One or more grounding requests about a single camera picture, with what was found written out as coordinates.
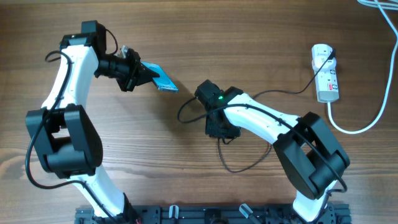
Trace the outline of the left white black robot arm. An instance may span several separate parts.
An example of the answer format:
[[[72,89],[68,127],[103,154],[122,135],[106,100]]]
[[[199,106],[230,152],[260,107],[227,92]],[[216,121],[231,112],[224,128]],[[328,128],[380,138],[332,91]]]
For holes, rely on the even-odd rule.
[[[143,65],[133,49],[118,57],[106,52],[107,28],[85,21],[79,34],[64,35],[58,50],[60,61],[53,88],[40,109],[25,117],[31,140],[25,156],[28,180],[37,188],[75,185],[91,203],[97,223],[138,223],[139,215],[126,194],[111,181],[103,165],[103,146],[85,108],[91,81],[104,75],[117,81],[121,91],[151,82],[160,75]],[[30,170],[32,151],[40,165],[63,182],[38,183]]]

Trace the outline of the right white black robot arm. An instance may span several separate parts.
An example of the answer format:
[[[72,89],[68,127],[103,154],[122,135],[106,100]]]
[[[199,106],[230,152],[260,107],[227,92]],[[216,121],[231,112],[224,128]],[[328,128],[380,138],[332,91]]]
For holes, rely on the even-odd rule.
[[[285,114],[258,103],[239,88],[223,91],[209,80],[197,87],[195,98],[205,107],[209,137],[227,144],[247,129],[268,142],[297,190],[293,210],[303,221],[320,219],[350,161],[319,115]]]

